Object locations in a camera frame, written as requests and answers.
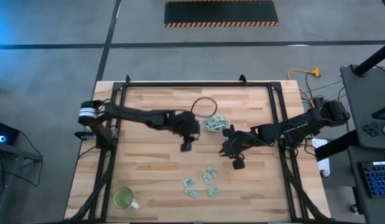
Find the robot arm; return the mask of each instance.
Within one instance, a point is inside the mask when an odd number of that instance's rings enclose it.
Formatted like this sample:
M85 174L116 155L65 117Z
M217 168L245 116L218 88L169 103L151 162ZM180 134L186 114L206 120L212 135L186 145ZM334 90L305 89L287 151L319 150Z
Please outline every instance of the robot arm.
M144 123L156 130L168 130L183 137L181 151L190 151L191 143L200 135L199 122L190 111L176 114L175 110L143 111L128 107L119 107L114 103L101 100L86 101L81 104L79 123L89 126L96 135L97 146L113 147L114 140L110 129L102 123L114 118Z
M288 119L277 124L263 124L251 127L249 132L235 131L231 125L229 129L223 130L223 148L219 153L235 159L234 169L243 169L244 156L242 151L251 147L273 146L283 136L289 147L297 147L307 135L318 134L319 129L329 126L344 125L350 118L350 114L344 109L340 102L328 101L322 108L312 108L306 113Z

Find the black metal frame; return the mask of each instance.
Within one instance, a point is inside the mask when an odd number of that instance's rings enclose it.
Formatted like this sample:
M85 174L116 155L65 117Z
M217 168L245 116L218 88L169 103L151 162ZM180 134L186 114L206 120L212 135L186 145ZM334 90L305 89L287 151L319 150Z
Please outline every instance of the black metal frame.
M282 92L282 87L280 82L251 82L249 83L246 80L246 77L244 75L241 75L238 82L131 82L129 76L126 78L126 82L115 82L113 84L112 94L111 94L111 102L115 102L116 97L118 96L118 91L121 91L120 94L120 106L124 105L124 101L126 99L126 90L128 87L158 87L158 86L183 86L183 87L194 87L194 86L260 86L260 87L266 87L269 94L269 101L271 106L271 112L272 112L272 118L275 123L279 122L279 118L277 116L277 109L276 109L276 103L274 98L274 91L277 92L279 97L279 104L281 106L281 113L282 113L282 119L287 120L287 112ZM106 128L110 128L111 121L108 121L106 123ZM116 119L115 128L120 130L120 124L121 120ZM78 213L75 215L71 220L65 220L64 223L74 223L74 221L78 220L79 222L88 222L88 223L103 223L106 221L106 213L108 211L108 204L109 204L109 193L111 189L111 182L113 177L113 171L114 171L114 163L116 158L116 151L118 146L118 135L114 138L115 140L115 146L112 148L111 155L109 158L109 163L107 166L107 169L104 171L104 161L106 158L106 153L109 151L109 149L101 149L100 152L100 158L98 161L97 166L97 172L96 172L96 179L95 179L95 186L94 190L91 193L91 195L88 197L86 203L82 206L84 207L84 212ZM294 207L294 199L292 195L292 189L290 187L290 182L285 177L285 171L288 169L287 166L285 166L285 156L284 156L284 148L278 144L279 148L279 154L281 159L281 166L282 166L282 173L284 177L284 183L285 183L285 192L286 197L288 201L289 206L289 212L290 212L290 218L291 220L296 218L296 211ZM296 157L291 154L291 161L292 161L292 167L293 167L293 174L297 180L297 182L301 185L301 179L300 179L300 173L299 173L299 167L297 165L297 159ZM101 214L99 218L96 218L96 204L97 204L97 197L99 193L101 192L102 188L105 186L104 190L104 197L103 197L103 207L101 209ZM299 197L300 202L300 209L302 210L302 216L303 218L308 218L307 208L304 205L303 200ZM88 219L83 220L84 216L86 215L87 211L89 212Z

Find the gray floor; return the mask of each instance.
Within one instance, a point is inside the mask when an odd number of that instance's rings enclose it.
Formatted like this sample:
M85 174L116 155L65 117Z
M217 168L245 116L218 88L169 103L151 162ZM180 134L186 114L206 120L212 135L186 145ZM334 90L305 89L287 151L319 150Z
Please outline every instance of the gray floor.
M102 44L115 0L0 0L0 44ZM124 0L113 43L208 41L385 40L385 8L380 0L277 0L280 27L256 29L165 29L164 0ZM341 80L339 68L361 63L380 45L321 47L216 47L111 49L103 80L284 80L292 68L319 67L309 77L318 88ZM0 50L0 121L23 130L44 155L42 183L17 181L6 223L62 219L80 141L73 133L80 103L91 98L102 49ZM305 75L293 73L303 89ZM341 83L315 91L336 98ZM341 101L348 108L347 98ZM324 128L324 138L346 133ZM331 159L331 166L348 162ZM38 168L25 172L37 178ZM332 217L362 222L348 206L349 188L324 181Z

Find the wooden table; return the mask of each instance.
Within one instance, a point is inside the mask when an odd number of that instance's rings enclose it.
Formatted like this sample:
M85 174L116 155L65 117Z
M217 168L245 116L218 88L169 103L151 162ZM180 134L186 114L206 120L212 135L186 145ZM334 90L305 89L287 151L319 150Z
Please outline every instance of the wooden table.
M288 117L304 112L295 81L281 81ZM98 82L94 99L107 99L113 82ZM128 88L125 106L152 109L186 109L201 96L218 103L218 114L228 117L236 129L273 123L269 96L263 87L138 87ZM210 114L213 105L201 102L196 114ZM108 222L267 222L290 221L278 148L254 147L244 152L246 168L234 170L232 160L219 157L225 140L221 133L202 131L190 152L180 152L182 138L168 131L155 131L144 124L122 121L111 193L129 187L141 208L120 210L109 201ZM81 151L95 145L85 141ZM94 149L77 163L65 218L74 215L93 190L99 150ZM297 157L303 188L314 204L330 216L317 162L299 151ZM218 178L205 185L202 174L208 166L218 170ZM185 195L183 179L194 177L191 187L197 198ZM221 193L208 197L206 190L219 187ZM297 214L300 207L294 192ZM100 215L102 197L98 200Z

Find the paper money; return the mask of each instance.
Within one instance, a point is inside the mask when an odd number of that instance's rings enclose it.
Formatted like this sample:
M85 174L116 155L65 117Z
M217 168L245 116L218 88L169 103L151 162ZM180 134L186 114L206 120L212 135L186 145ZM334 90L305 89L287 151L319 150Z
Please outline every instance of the paper money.
M189 195L193 198L196 198L198 196L198 192L196 190L193 190L190 187L186 187L184 190L184 193L186 193L187 195Z
M211 168L211 166L208 166L207 167L207 172L211 175L213 175L213 177L217 177L217 170Z
M211 197L211 196L214 196L214 195L218 195L219 192L220 192L220 189L219 189L218 187L215 187L215 188L213 188L213 189L208 189L208 190L207 190L207 195L208 195L209 197Z
M196 181L195 181L195 178L189 178L189 179L186 179L186 180L183 180L182 183L184 185L184 187L188 187L189 185L192 185L194 184Z
M203 177L203 180L205 181L205 184L211 184L211 182L212 182L211 177L208 173L204 173L202 175L202 177Z

